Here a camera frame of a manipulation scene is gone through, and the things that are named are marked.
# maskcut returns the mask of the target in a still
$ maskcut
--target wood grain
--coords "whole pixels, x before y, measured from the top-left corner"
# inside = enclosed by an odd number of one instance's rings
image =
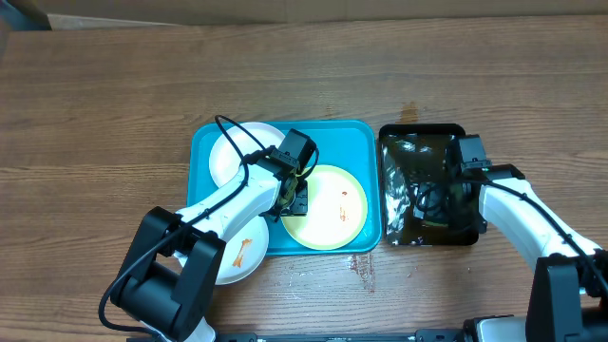
[[[190,141],[217,114],[461,124],[606,246],[606,94],[605,16],[12,33],[0,340],[124,340],[99,324],[99,297],[145,212],[185,204]],[[268,258],[216,289],[208,320],[263,334],[459,327],[525,314],[531,280],[492,227],[470,248]]]

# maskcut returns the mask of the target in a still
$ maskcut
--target food stain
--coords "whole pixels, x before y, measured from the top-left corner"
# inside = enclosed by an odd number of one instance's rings
[[[403,104],[398,124],[415,124],[418,122],[418,106],[414,101]]]
[[[237,258],[235,259],[235,262],[232,263],[233,266],[240,268],[243,265],[243,256],[245,255],[247,249],[249,249],[249,246],[251,246],[252,242],[254,241],[249,238],[243,240],[243,243],[240,245],[240,251],[238,251]]]
[[[364,255],[352,255],[349,257],[350,269],[361,276],[363,288],[370,291],[370,294],[375,292],[376,275],[373,271],[373,255],[367,253]]]
[[[345,198],[347,195],[348,193],[346,191],[342,192],[342,198]],[[348,219],[348,216],[346,215],[346,209],[344,209],[342,203],[340,203],[340,219],[342,220],[342,222],[346,222],[346,220]]]

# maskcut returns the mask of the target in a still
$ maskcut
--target cable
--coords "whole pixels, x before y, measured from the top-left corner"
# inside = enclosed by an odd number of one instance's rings
[[[256,139],[256,137],[254,137],[247,129],[243,128],[240,124],[232,121],[229,118],[226,118],[225,116],[222,115],[217,115],[216,116],[216,124],[218,125],[219,130],[221,131],[221,133],[226,137],[226,140],[228,140],[228,143],[230,143],[233,148],[235,148],[235,150],[237,151],[238,157],[243,160],[243,154],[242,152],[240,152],[240,150],[238,149],[237,144],[232,140],[232,138],[230,137],[230,135],[228,134],[228,132],[226,132],[226,129],[222,126],[221,122],[219,119],[223,119],[233,125],[235,125],[236,127],[240,128],[243,132],[245,132],[249,137],[251,137],[257,144],[259,144],[262,149],[264,149],[264,146],[261,144],[261,142],[259,142],[258,139]],[[107,318],[105,317],[105,305],[107,304],[107,300],[110,297],[110,294],[114,291],[114,289],[116,288],[116,286],[121,283],[139,264],[141,264],[145,259],[149,258],[150,256],[156,254],[160,249],[162,249],[164,246],[166,246],[171,240],[173,240],[175,237],[178,237],[182,232],[192,228],[192,226],[194,226],[197,222],[199,222],[202,219],[205,219],[206,217],[208,217],[209,215],[211,215],[213,212],[215,212],[216,210],[218,210],[221,206],[223,206],[224,204],[226,204],[227,202],[229,202],[231,199],[233,199],[236,195],[238,195],[238,193],[245,188],[245,186],[247,185],[247,180],[249,179],[249,168],[247,166],[247,163],[244,162],[243,163],[243,168],[245,170],[245,177],[243,179],[243,181],[240,183],[240,185],[238,186],[238,188],[233,191],[231,194],[229,194],[228,196],[226,196],[224,199],[222,199],[221,201],[219,201],[218,203],[216,203],[215,205],[213,205],[211,208],[207,208],[202,214],[196,216],[195,218],[187,221],[186,223],[184,223],[183,225],[181,225],[178,229],[176,229],[175,231],[173,231],[172,233],[170,233],[168,236],[164,237],[163,239],[161,239],[156,245],[154,245],[154,247],[150,248],[147,252],[145,252],[142,256],[140,256],[137,260],[135,260],[135,262],[133,262],[131,264],[131,266],[129,266],[126,270],[124,270],[124,272],[122,272],[111,284],[110,286],[107,287],[107,289],[104,292],[104,295],[102,295],[102,299],[100,300],[99,303],[99,309],[98,309],[98,316],[99,316],[99,320],[102,322],[102,324],[114,331],[118,331],[118,332],[128,332],[128,333],[147,333],[150,334],[152,336],[154,336],[155,338],[160,338],[160,334],[152,329],[149,328],[145,328],[145,327],[134,327],[134,326],[125,326],[125,325],[120,325],[120,324],[114,324],[111,323],[110,321],[107,320]]]
[[[314,171],[314,167],[316,166],[316,164],[319,162],[319,148],[315,147],[314,148],[314,163],[313,166],[311,166],[310,169],[308,169],[308,171],[306,171],[305,173],[303,173],[300,177],[297,178],[297,181],[304,181],[305,179],[307,179],[312,172]]]
[[[487,186],[491,186],[491,187],[495,187],[497,189],[503,190],[513,196],[518,197],[520,200],[523,200],[525,202],[527,202],[528,204],[530,204],[534,209],[536,209],[548,222],[549,224],[551,224],[551,226],[553,226],[553,229],[555,229],[558,234],[561,236],[561,238],[563,238],[563,240],[570,245],[570,247],[577,252],[580,257],[582,257],[585,262],[587,263],[587,266],[589,266],[589,268],[591,269],[591,271],[593,272],[594,276],[598,279],[599,281],[599,285],[601,287],[601,290],[604,292],[604,297],[608,297],[608,283],[606,282],[606,279],[604,279],[602,273],[600,270],[598,270],[598,268],[596,267],[596,265],[593,263],[593,259],[590,258],[579,246],[578,244],[572,239],[572,237],[570,235],[568,235],[563,228],[561,228],[561,226],[555,221],[555,219],[549,214],[547,213],[546,210],[544,210],[544,208],[542,208],[542,206],[538,203],[536,203],[535,201],[533,201],[532,199],[530,199],[526,194],[520,193],[518,191],[515,191],[507,186],[495,183],[491,180],[457,180],[457,183],[469,183],[469,184],[480,184],[480,185],[487,185]]]
[[[223,115],[216,115],[216,124],[218,124],[219,130],[221,131],[221,133],[223,133],[223,135],[226,137],[226,139],[228,140],[228,142],[230,142],[230,144],[235,148],[235,150],[237,151],[238,156],[243,159],[243,155],[240,153],[240,150],[238,149],[237,145],[235,144],[235,142],[232,140],[232,138],[230,138],[230,136],[228,135],[228,133],[226,132],[226,130],[224,129],[224,127],[221,125],[221,123],[219,122],[219,119],[223,119],[225,121],[227,121],[230,124],[235,125],[236,127],[240,128],[240,130],[242,130],[243,132],[245,132],[249,138],[253,139],[254,142],[256,142],[259,147],[262,148],[262,150],[266,149],[266,147],[264,147],[264,145],[259,142],[259,140],[254,137],[253,134],[251,134],[247,129],[243,128],[243,126],[241,126],[239,123],[237,123],[236,121],[225,117]]]
[[[427,213],[429,211],[433,211],[437,208],[439,208],[440,206],[442,206],[444,203],[442,201],[437,201],[436,203],[434,203],[431,206],[428,206],[428,203],[430,202],[430,193],[432,193],[433,191],[438,191],[441,190],[441,196],[440,198],[445,199],[446,196],[446,192],[447,192],[447,186],[443,186],[442,184],[433,184],[431,185],[428,189],[426,189],[425,191],[421,192],[420,195],[418,195],[414,201],[414,205],[416,206],[416,208],[418,210],[420,210],[423,213]],[[423,208],[421,205],[421,201],[428,197],[427,201],[425,202],[425,207]]]

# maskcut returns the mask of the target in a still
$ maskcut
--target cardboard box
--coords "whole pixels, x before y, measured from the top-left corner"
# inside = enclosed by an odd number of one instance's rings
[[[598,0],[9,0],[45,14],[178,25],[606,14]]]

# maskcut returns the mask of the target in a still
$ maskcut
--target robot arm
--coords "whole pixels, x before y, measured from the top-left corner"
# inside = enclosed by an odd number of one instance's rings
[[[526,194],[538,203],[561,228],[589,256],[600,247],[593,241],[581,236],[561,220],[541,199],[539,199],[527,180],[507,178],[494,180],[495,183]],[[496,187],[483,185],[479,195],[479,212],[487,221],[496,225],[499,231],[515,246],[528,267],[534,271],[539,257],[561,254],[577,257],[579,254],[563,241],[551,224],[528,203]]]
[[[315,150],[308,136],[291,130],[279,148],[245,156],[244,162],[251,164],[248,177],[241,166],[231,181],[191,207],[176,214],[160,207],[151,210],[133,238],[117,280],[108,288],[112,303],[171,340],[214,336],[203,317],[226,241],[257,215],[278,219],[306,214],[306,182],[298,174]],[[178,275],[157,262],[156,254],[188,258]]]
[[[206,208],[212,207],[234,192],[244,178],[245,170],[241,166],[238,173],[211,196],[179,210],[176,214],[181,215],[183,222],[197,217]],[[275,178],[272,172],[259,165],[252,165],[249,167],[247,186],[208,218],[196,223],[194,227],[202,232],[214,232],[218,238],[230,241],[252,218],[273,208],[280,185],[281,182]]]

